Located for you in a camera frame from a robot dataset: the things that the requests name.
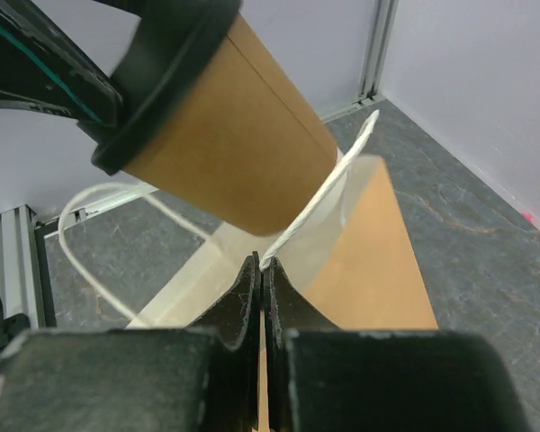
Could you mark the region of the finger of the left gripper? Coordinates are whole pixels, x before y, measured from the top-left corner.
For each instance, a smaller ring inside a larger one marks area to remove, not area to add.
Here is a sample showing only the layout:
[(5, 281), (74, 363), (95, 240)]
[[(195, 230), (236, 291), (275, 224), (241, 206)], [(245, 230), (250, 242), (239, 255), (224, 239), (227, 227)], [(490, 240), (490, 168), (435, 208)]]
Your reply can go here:
[(0, 1), (0, 109), (115, 127), (115, 83), (32, 1)]

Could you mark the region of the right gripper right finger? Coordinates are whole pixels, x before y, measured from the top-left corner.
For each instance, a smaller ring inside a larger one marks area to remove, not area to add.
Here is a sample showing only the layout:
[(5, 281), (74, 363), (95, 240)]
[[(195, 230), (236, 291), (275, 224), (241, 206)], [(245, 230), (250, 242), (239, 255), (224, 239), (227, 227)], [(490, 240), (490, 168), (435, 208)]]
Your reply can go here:
[(293, 287), (276, 257), (263, 271), (263, 310), (269, 427), (272, 431), (289, 431), (288, 364), (284, 354), (284, 332), (288, 329), (336, 329), (337, 326)]

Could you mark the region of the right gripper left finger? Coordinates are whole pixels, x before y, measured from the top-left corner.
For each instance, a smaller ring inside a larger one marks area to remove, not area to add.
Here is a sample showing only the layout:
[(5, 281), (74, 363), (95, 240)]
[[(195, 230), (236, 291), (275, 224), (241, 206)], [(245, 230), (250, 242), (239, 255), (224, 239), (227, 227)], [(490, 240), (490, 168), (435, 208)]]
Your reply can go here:
[(205, 431), (258, 427), (262, 282), (258, 265), (258, 253), (247, 256), (229, 290), (190, 324), (217, 335), (211, 352)]

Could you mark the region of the brown paper bag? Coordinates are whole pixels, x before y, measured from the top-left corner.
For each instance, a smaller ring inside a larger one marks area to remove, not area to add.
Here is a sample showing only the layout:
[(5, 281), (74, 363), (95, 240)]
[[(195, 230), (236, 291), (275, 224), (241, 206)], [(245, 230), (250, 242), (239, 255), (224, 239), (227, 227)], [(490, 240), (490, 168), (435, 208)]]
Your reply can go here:
[[(310, 301), (317, 306), (324, 315), (332, 312), (330, 318), (335, 323), (342, 324), (347, 328), (365, 326), (366, 318), (358, 318), (356, 310), (350, 310), (350, 306), (356, 306), (360, 300), (375, 301), (370, 306), (398, 306), (392, 303), (391, 294), (398, 295), (399, 288), (408, 288), (402, 293), (407, 297), (399, 309), (380, 315), (378, 318), (368, 321), (375, 329), (389, 327), (391, 324), (404, 325), (408, 329), (430, 329), (430, 325), (436, 326), (436, 318), (428, 299), (428, 294), (422, 282), (419, 265), (415, 258), (406, 226), (399, 215), (399, 205), (393, 192), (389, 174), (380, 157), (360, 156), (366, 142), (374, 131), (375, 121), (379, 117), (378, 112), (373, 112), (364, 121), (355, 143), (342, 157), (339, 157), (334, 174), (327, 178), (327, 185), (332, 186), (329, 194), (334, 194), (336, 187), (341, 188), (341, 194), (336, 195), (335, 207), (341, 203), (341, 210), (331, 210), (321, 223), (310, 228), (304, 228), (311, 222), (311, 216), (319, 212), (328, 212), (326, 209), (326, 192), (319, 197), (322, 201), (316, 201), (313, 210), (303, 211), (300, 226), (297, 229), (287, 230), (286, 236), (278, 235), (276, 239), (263, 239), (246, 235), (242, 232), (244, 240), (258, 241), (263, 244), (263, 264), (270, 266), (270, 258), (277, 258), (278, 252), (285, 251), (286, 264), (292, 270), (291, 282), (301, 282), (310, 296)], [(230, 154), (231, 148), (222, 146), (216, 152), (214, 147), (203, 148), (204, 157), (199, 159), (198, 149), (191, 148), (190, 156), (177, 157), (173, 162), (174, 171), (182, 171), (189, 167), (193, 175), (188, 180), (190, 185), (205, 186), (206, 192), (214, 192), (214, 186), (223, 185), (223, 192), (233, 192), (237, 186), (226, 186), (231, 177), (231, 168), (239, 168), (238, 156)], [(86, 279), (96, 292), (104, 297), (120, 314), (126, 318), (137, 319), (137, 313), (133, 312), (125, 303), (117, 299), (113, 294), (97, 280), (94, 275), (78, 260), (70, 249), (66, 240), (66, 219), (74, 203), (83, 201), (88, 195), (98, 189), (120, 189), (127, 187), (126, 184), (99, 184), (85, 189), (75, 195), (63, 209), (58, 220), (58, 242), (70, 264)], [(413, 301), (414, 312), (408, 317), (399, 318), (399, 312), (406, 312), (407, 301)], [(260, 360), (260, 318), (259, 304), (254, 306), (254, 316), (249, 324), (253, 324), (253, 333), (245, 336), (253, 337), (253, 352), (238, 360), (253, 361), (250, 365), (238, 365), (238, 377), (231, 378), (229, 382), (222, 383), (220, 401), (214, 401), (205, 408), (212, 408), (212, 414), (220, 414), (221, 418), (213, 420), (213, 431), (253, 431), (258, 425), (260, 402), (259, 388), (259, 360)], [(54, 426), (54, 415), (49, 421), (54, 431), (110, 431), (110, 426), (118, 427), (117, 420), (111, 420), (110, 412), (96, 406), (94, 410), (78, 412), (70, 411), (62, 414), (62, 408), (55, 409), (55, 414), (60, 414), (64, 422), (61, 426)], [(86, 422), (94, 420), (89, 414), (102, 414), (100, 420), (110, 420), (110, 426), (97, 425)]]

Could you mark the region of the single brown paper cup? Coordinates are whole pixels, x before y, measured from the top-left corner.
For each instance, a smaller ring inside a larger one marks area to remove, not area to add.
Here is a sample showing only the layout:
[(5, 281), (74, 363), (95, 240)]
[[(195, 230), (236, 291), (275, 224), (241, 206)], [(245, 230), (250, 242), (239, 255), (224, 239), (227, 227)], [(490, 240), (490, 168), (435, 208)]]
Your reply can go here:
[(298, 216), (337, 158), (328, 128), (238, 17), (180, 107), (125, 171), (269, 236)]

